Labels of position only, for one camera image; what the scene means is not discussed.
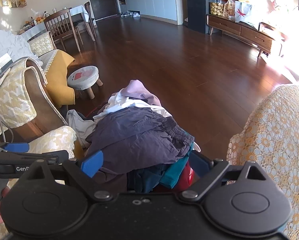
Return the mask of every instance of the plastic bag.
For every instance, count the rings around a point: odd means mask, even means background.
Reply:
[[[235,1],[235,22],[244,22],[258,29],[261,21],[262,18],[254,5]]]
[[[37,20],[37,18],[41,18],[41,19],[43,19],[43,16],[44,16],[44,13],[43,12],[36,12],[36,11],[34,11],[33,9],[31,9],[31,11],[32,11],[32,13],[33,13],[33,19],[35,19],[35,20]]]

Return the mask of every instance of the yellow patterned sofa cover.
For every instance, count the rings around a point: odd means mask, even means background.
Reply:
[[[66,52],[56,49],[50,32],[29,41],[31,50],[43,61],[42,69],[47,79],[46,89],[54,105],[74,105],[74,89],[67,86],[67,67],[75,59]]]

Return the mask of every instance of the snack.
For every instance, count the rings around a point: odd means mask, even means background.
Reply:
[[[227,3],[224,5],[223,17],[235,18],[235,1],[227,0]]]
[[[221,16],[223,14],[224,5],[220,2],[210,3],[211,14]]]

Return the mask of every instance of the round stool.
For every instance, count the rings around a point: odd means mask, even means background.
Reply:
[[[93,99],[94,93],[91,86],[97,84],[99,87],[103,85],[99,79],[98,69],[95,66],[86,66],[74,71],[67,78],[67,85],[75,90],[86,90],[89,97]]]

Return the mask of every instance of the white lace fabric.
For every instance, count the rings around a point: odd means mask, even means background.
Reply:
[[[299,240],[299,85],[274,89],[249,116],[228,145],[232,165],[256,161],[292,205],[284,233]]]

